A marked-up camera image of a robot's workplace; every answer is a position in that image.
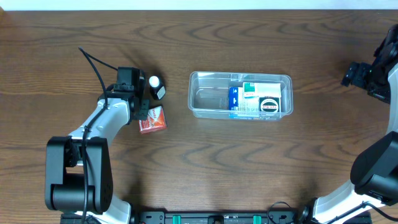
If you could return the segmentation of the blue fever patch box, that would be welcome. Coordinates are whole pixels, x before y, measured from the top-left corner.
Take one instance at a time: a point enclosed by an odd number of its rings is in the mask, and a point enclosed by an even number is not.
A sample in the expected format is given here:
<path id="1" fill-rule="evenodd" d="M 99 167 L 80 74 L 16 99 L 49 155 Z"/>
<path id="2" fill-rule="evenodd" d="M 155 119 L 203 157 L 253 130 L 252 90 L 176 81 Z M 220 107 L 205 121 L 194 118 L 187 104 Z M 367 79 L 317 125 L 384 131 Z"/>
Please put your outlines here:
<path id="1" fill-rule="evenodd" d="M 230 87 L 228 109 L 230 119 L 258 119 L 259 98 L 244 97 L 243 87 Z"/>

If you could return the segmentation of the red Panadol box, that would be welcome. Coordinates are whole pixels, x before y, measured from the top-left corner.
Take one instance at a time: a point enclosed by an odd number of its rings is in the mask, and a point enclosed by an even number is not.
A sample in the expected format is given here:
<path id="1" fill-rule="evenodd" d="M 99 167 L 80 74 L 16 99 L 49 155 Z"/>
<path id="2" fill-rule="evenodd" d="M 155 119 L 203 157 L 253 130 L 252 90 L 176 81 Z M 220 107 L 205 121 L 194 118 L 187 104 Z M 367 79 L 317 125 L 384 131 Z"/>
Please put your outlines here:
<path id="1" fill-rule="evenodd" d="M 167 129 L 163 107 L 157 106 L 149 109 L 147 119 L 139 121 L 139 128 L 141 134 Z"/>

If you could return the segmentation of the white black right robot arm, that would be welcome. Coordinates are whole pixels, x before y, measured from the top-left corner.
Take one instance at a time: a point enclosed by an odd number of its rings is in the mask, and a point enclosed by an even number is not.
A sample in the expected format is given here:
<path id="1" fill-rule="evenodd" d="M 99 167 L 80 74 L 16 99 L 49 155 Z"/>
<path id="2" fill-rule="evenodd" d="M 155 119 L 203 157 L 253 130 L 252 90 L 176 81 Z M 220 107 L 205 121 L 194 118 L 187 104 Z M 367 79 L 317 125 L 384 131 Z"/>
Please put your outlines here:
<path id="1" fill-rule="evenodd" d="M 397 221 L 381 210 L 397 204 L 397 26 L 388 30 L 374 58 L 371 64 L 351 63 L 341 84 L 389 104 L 386 135 L 357 156 L 347 182 L 304 206 L 296 223 L 371 223 L 370 209 Z"/>

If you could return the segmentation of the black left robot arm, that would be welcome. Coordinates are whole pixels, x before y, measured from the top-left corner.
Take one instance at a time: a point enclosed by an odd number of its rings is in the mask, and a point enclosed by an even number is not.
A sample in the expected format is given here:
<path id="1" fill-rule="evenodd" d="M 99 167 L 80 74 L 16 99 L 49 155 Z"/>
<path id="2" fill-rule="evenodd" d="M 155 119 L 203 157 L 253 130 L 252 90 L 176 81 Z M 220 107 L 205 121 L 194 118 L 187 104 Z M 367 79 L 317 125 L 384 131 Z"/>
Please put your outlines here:
<path id="1" fill-rule="evenodd" d="M 131 204 L 113 192 L 109 147 L 123 126 L 145 119 L 148 110 L 148 99 L 109 91 L 79 128 L 52 137 L 46 146 L 47 208 L 71 213 L 75 223 L 131 223 Z"/>

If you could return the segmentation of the white green Panadol box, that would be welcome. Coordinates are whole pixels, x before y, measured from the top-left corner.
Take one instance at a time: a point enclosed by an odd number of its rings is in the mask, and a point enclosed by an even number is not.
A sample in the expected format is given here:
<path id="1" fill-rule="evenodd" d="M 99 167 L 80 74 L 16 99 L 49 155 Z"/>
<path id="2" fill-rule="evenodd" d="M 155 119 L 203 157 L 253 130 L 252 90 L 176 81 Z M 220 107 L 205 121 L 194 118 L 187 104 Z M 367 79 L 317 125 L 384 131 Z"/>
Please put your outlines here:
<path id="1" fill-rule="evenodd" d="M 243 83 L 243 96 L 245 98 L 269 96 L 281 97 L 280 83 Z"/>

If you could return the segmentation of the dark bottle white cap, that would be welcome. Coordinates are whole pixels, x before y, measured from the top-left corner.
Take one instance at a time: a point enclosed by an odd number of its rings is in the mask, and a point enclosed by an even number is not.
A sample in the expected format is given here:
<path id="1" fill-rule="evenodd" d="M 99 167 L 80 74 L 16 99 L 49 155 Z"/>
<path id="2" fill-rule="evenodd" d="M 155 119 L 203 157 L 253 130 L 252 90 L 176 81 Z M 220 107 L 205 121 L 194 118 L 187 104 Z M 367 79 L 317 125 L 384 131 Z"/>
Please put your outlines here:
<path id="1" fill-rule="evenodd" d="M 161 100 L 165 94 L 166 89 L 162 80 L 158 76 L 151 76 L 149 78 L 150 93 L 155 100 Z"/>

